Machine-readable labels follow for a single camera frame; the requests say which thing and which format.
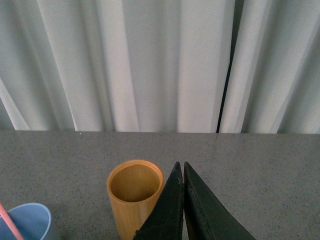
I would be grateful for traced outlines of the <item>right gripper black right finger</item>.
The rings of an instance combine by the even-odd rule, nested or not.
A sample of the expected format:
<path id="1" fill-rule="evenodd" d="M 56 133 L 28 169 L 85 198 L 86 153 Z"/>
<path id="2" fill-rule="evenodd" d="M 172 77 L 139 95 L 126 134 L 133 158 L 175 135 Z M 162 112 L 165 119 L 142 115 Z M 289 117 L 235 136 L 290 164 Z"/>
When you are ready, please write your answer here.
<path id="1" fill-rule="evenodd" d="M 184 163 L 184 215 L 190 240 L 253 240 L 192 166 Z"/>

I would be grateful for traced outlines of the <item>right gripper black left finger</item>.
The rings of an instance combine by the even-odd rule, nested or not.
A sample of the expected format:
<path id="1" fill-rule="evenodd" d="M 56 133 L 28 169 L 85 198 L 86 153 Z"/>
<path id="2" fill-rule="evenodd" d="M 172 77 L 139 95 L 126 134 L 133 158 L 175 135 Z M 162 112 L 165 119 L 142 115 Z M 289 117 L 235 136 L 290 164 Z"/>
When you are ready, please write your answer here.
<path id="1" fill-rule="evenodd" d="M 154 209 L 133 238 L 135 240 L 181 240 L 184 192 L 181 164 L 177 161 Z"/>

